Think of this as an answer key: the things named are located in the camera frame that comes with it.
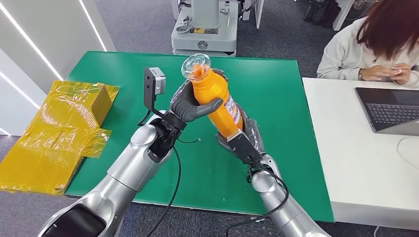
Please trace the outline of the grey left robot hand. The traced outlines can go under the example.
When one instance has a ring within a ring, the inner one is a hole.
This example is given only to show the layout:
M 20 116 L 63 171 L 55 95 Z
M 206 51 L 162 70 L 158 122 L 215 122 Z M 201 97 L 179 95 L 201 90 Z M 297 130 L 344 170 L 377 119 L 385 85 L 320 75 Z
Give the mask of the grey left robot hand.
M 170 101 L 170 110 L 184 122 L 192 122 L 205 117 L 216 111 L 222 104 L 221 98 L 214 98 L 202 105 L 195 98 L 193 86 L 190 80 L 177 89 Z

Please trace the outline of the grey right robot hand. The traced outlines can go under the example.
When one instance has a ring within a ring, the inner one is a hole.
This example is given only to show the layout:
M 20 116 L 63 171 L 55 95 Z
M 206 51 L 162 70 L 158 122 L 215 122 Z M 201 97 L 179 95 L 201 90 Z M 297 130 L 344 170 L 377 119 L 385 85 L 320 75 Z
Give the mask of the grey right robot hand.
M 216 134 L 217 143 L 244 164 L 250 164 L 253 160 L 262 160 L 266 152 L 257 122 L 250 118 L 239 104 L 236 105 L 244 122 L 243 129 L 234 133 L 232 138 L 224 138 L 220 133 Z

